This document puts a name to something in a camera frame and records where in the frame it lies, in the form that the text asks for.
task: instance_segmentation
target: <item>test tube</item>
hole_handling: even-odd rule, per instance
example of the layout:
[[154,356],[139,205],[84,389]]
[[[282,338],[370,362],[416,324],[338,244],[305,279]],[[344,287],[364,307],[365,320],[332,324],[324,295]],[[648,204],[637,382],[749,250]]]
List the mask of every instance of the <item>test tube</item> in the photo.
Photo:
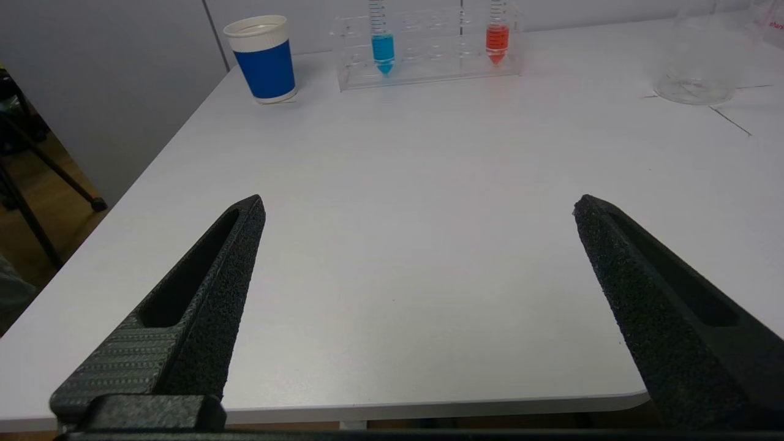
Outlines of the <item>test tube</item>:
[[506,0],[490,0],[487,50],[493,64],[498,65],[509,49],[509,24],[506,22]]
[[394,67],[394,36],[387,27],[385,0],[368,0],[373,60],[384,76]]

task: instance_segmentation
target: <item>white cup rim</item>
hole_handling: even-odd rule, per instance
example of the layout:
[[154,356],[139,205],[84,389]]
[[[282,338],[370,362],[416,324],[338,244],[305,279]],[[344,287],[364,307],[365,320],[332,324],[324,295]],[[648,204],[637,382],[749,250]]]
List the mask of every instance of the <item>white cup rim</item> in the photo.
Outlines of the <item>white cup rim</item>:
[[[249,27],[258,26],[260,24],[272,24],[273,26],[262,27],[254,31],[243,31]],[[227,37],[232,38],[246,38],[256,37],[257,35],[269,34],[275,32],[286,24],[286,17],[284,16],[253,16],[243,20],[235,21],[223,29],[223,33]]]

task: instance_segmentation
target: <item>textured grip pad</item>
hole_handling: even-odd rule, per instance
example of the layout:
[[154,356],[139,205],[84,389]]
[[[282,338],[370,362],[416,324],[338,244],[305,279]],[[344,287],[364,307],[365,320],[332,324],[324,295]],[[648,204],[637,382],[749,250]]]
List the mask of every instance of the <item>textured grip pad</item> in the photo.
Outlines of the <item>textured grip pad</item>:
[[258,195],[230,207],[54,392],[58,420],[102,395],[220,398],[264,221]]
[[784,428],[784,341],[612,204],[584,196],[575,218],[665,422]]

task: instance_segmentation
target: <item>red liquid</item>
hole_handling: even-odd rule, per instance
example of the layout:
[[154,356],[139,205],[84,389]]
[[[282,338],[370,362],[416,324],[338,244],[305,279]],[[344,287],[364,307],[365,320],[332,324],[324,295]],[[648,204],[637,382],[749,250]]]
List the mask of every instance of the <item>red liquid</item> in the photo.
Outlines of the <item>red liquid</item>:
[[509,27],[491,24],[488,26],[488,56],[493,64],[498,64],[509,49]]

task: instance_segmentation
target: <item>white wall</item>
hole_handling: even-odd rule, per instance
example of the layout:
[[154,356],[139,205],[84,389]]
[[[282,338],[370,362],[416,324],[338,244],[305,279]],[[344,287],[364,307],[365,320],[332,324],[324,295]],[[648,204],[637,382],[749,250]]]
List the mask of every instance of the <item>white wall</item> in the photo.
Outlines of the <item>white wall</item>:
[[[526,30],[590,26],[675,16],[684,0],[513,0],[520,4]],[[460,0],[388,0],[390,8],[428,9],[459,5]],[[335,16],[367,15],[367,0],[207,0],[230,66],[237,61],[223,28],[249,16],[280,14],[289,19],[292,51],[331,50],[329,30]]]
[[198,0],[2,0],[0,63],[110,204],[227,73]]
[[[292,52],[314,53],[332,50],[329,31],[337,16],[368,15],[367,0],[206,0],[209,12],[220,35],[230,66],[237,61],[223,28],[250,16],[277,14],[289,19]],[[388,0],[391,9],[427,9],[459,5],[460,0]]]

